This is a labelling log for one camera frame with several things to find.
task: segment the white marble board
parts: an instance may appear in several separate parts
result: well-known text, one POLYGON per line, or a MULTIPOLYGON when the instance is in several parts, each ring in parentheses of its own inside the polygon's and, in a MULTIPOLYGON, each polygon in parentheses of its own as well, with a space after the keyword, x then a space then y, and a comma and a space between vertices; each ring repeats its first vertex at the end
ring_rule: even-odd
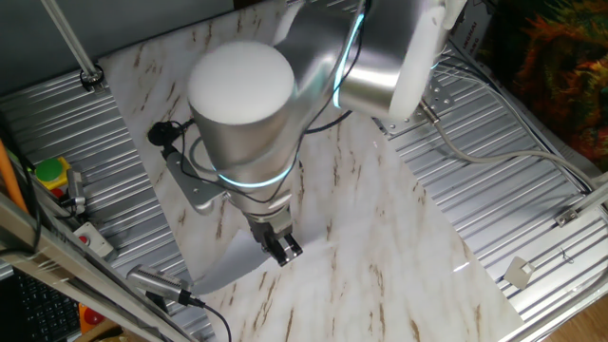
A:
MULTIPOLYGON (((154 122, 190 117, 185 85, 201 54, 235 39, 270 42, 282 11, 262 3, 101 61, 194 279, 247 223, 221 199, 210 216, 197 214, 145 133, 154 122)), ((187 144, 197 135, 190 129, 187 144)), ((355 114, 307 137, 300 156, 292 210, 304 254, 282 269, 268 260, 204 298, 226 316, 235 341, 496 341, 521 326, 370 118, 355 114)))

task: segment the black cable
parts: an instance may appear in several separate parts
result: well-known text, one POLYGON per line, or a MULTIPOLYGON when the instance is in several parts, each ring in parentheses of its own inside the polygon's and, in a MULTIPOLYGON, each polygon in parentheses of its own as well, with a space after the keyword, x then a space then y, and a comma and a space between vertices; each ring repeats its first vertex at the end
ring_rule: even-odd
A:
POLYGON ((352 114, 352 110, 347 110, 344 114, 340 115, 337 119, 335 119, 334 121, 322 125, 320 127, 317 128, 312 128, 312 129, 307 129, 304 134, 313 134, 313 133, 318 133, 318 132, 322 132, 326 129, 330 129, 332 127, 334 127, 337 124, 340 124, 344 119, 348 118, 349 115, 352 114))
MULTIPOLYGON (((368 12, 369 8, 370 8, 370 0, 367 0, 366 4, 365 4, 365 13, 368 12)), ((327 102, 325 104, 323 104, 323 106, 321 107, 321 109, 314 115, 314 118, 306 125, 306 127, 304 128, 304 130, 300 134, 299 140, 297 142, 297 147, 295 149, 294 161, 292 161, 292 165, 289 168, 289 172, 287 173, 287 175, 285 175, 285 177, 283 177, 283 179, 281 180, 281 182, 278 184, 278 187, 276 188, 275 192, 268 199, 266 199, 266 200, 254 199, 253 197, 245 194, 244 192, 242 192, 242 191, 240 191, 240 190, 238 190, 236 188, 227 187, 226 185, 222 184, 219 181, 208 180, 206 178, 199 177, 197 175, 189 174, 189 173, 187 173, 183 169, 183 162, 184 162, 184 159, 185 159, 184 153, 186 151, 186 140, 185 140, 185 129, 184 129, 184 126, 186 124, 189 125, 190 122, 193 122, 192 119, 190 119, 185 124, 181 124, 181 123, 178 123, 178 122, 171 122, 171 124, 176 124, 178 126, 178 128, 181 130, 181 161, 180 161, 180 170, 181 170, 181 172, 184 175, 186 175, 186 176, 188 176, 190 178, 193 178, 195 180, 205 181, 205 182, 208 182, 208 183, 212 183, 214 185, 217 185, 217 186, 221 187, 224 190, 235 192, 235 193, 237 193, 237 194, 245 197, 246 199, 252 200, 252 201, 254 201, 256 203, 262 203, 263 204, 263 203, 268 203, 268 202, 274 200, 276 194, 278 193, 278 191, 280 190, 281 186, 283 185, 283 183, 287 179, 287 176, 289 175, 289 173, 292 172, 292 170, 294 170, 294 166, 295 166, 295 163, 297 162, 297 157, 298 157, 298 154, 299 154, 299 151, 300 151, 300 147, 302 145, 302 141, 304 140, 304 136, 307 134, 309 128, 314 123, 314 121, 323 113, 323 111, 325 110, 325 108, 327 108, 327 106, 330 104, 330 102, 332 101, 333 94, 337 91, 337 89, 340 88, 340 86, 342 86, 342 83, 344 82, 344 80, 351 73, 352 67, 354 66, 354 64, 359 59, 359 55, 361 54, 361 41, 363 39, 364 26, 365 26, 365 19, 361 22, 361 27, 359 29, 359 45, 357 47, 357 52, 354 55, 354 59, 352 60, 351 66, 349 67, 349 70, 346 72, 346 74, 344 74, 344 76, 342 77, 342 79, 340 80, 340 82, 338 83, 338 85, 334 88, 334 90, 333 90, 331 96, 329 97, 329 99, 327 100, 327 102)), ((332 126, 334 126, 336 124, 339 124, 342 120, 346 119, 350 114, 351 114, 350 112, 344 113, 340 118, 336 119, 334 123, 328 123, 325 126, 329 125, 329 127, 327 127, 327 128, 330 128, 330 127, 332 127, 332 126)), ((316 131, 317 129, 323 128, 325 126, 315 128, 314 131, 316 131)))
POLYGON ((19 255, 28 255, 33 256, 38 250, 38 243, 40 242, 40 236, 42 235, 42 216, 40 213, 40 204, 38 203, 38 199, 36 198, 36 192, 33 186, 33 180, 31 179, 31 174, 28 171, 28 165, 31 162, 25 157, 23 152, 19 149, 19 145, 17 141, 12 137, 11 132, 9 131, 7 126, 0 125, 2 128, 2 141, 8 143, 8 146, 13 146, 14 150, 11 152, 17 157, 21 165, 21 169, 23 174, 26 177, 26 188, 22 189, 24 195, 26 195, 26 206, 30 213, 33 213, 34 218, 36 219, 36 226, 34 227, 34 241, 32 242, 32 250, 28 251, 22 248, 7 248, 0 251, 0 257, 5 257, 8 255, 19 254, 19 255))
POLYGON ((75 217, 76 217, 76 208, 74 208, 74 206, 72 205, 68 216, 65 216, 65 217, 59 216, 59 217, 55 217, 55 218, 56 219, 73 219, 75 217))
POLYGON ((207 309, 210 312, 212 312, 214 315, 216 315, 219 319, 221 319, 221 321, 224 323, 224 326, 226 326, 226 332, 228 333, 228 342, 232 342, 232 333, 230 332, 230 326, 228 325, 228 321, 226 321, 226 318, 224 318, 224 316, 221 315, 221 313, 218 313, 215 309, 211 308, 210 306, 205 304, 202 300, 197 299, 197 298, 190 298, 190 304, 197 306, 199 308, 202 308, 202 309, 207 309))

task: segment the white cable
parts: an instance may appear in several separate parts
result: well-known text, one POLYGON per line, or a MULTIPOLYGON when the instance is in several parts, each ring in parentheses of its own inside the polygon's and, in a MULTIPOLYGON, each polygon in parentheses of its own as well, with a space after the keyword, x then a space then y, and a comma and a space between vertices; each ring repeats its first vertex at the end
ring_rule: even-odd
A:
MULTIPOLYGON (((513 106, 503 97, 503 95, 501 95, 500 93, 498 93, 497 91, 495 91, 494 89, 492 89, 485 82, 477 80, 477 79, 473 79, 473 78, 468 78, 468 77, 456 75, 456 74, 449 73, 449 72, 446 72, 446 71, 437 70, 437 72, 443 73, 443 74, 446 74, 446 75, 449 75, 449 76, 458 77, 458 78, 461 78, 461 79, 465 79, 465 80, 469 80, 469 81, 473 81, 473 82, 482 84, 488 90, 490 90, 494 94, 498 95, 503 100, 503 102, 505 104, 507 104, 507 106, 514 113, 516 112, 515 108, 513 108, 513 106)), ((544 152, 544 151, 535 151, 535 150, 523 150, 523 151, 515 151, 515 152, 503 153, 503 154, 500 154, 500 155, 490 156, 490 157, 473 157, 473 156, 467 155, 467 153, 461 151, 458 147, 456 147, 456 145, 454 145, 454 143, 452 142, 452 140, 447 136, 447 133, 445 132, 445 130, 442 127, 442 125, 441 125, 440 122, 434 123, 433 125, 437 129, 437 132, 439 132, 439 135, 443 138, 444 142, 446 142, 446 145, 454 152, 454 154, 456 156, 458 156, 459 158, 461 158, 461 159, 463 159, 465 161, 476 162, 476 163, 491 163, 491 162, 502 162, 504 160, 515 158, 515 157, 524 157, 524 156, 541 157, 541 158, 545 158, 545 159, 548 159, 550 161, 557 162, 557 163, 561 164, 562 166, 564 166, 565 168, 567 168, 568 170, 570 170, 573 174, 575 174, 578 178, 580 178, 582 181, 586 182, 587 185, 592 190, 595 191, 595 190, 598 189, 596 187, 595 183, 589 178, 589 176, 587 176, 584 172, 582 172, 579 168, 577 168, 573 163, 571 163, 570 161, 565 160, 564 158, 558 157, 558 156, 556 156, 556 155, 554 155, 552 153, 544 152)))

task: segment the gray wall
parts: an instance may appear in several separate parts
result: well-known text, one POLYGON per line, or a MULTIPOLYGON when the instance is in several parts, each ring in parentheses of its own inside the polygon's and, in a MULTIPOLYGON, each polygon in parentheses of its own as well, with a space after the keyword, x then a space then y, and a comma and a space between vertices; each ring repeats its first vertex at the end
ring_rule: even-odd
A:
MULTIPOLYGON (((57 0, 93 59, 233 10, 233 0, 57 0)), ((78 69, 39 0, 0 0, 0 94, 78 69)))

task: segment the white joint cap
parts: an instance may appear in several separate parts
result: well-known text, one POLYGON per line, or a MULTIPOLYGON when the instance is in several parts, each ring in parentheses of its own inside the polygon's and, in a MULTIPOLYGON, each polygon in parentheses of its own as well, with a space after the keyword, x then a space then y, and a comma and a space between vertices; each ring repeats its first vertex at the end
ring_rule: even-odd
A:
POLYGON ((278 50, 234 42, 202 56, 190 76, 188 101, 211 121, 251 124, 275 114, 294 87, 294 71, 278 50))
POLYGON ((418 19, 390 100, 389 116, 394 120, 408 118, 420 103, 427 88, 445 15, 446 9, 436 7, 428 9, 418 19))
POLYGON ((289 30, 292 28, 294 19, 297 16, 297 13, 300 11, 300 9, 302 9, 302 6, 304 6, 304 3, 305 3, 304 1, 300 1, 298 3, 290 5, 287 8, 287 10, 285 11, 285 14, 283 14, 283 16, 281 17, 281 20, 278 22, 278 25, 276 26, 275 38, 273 38, 273 46, 277 45, 278 43, 285 40, 285 38, 287 38, 287 34, 289 33, 289 30))

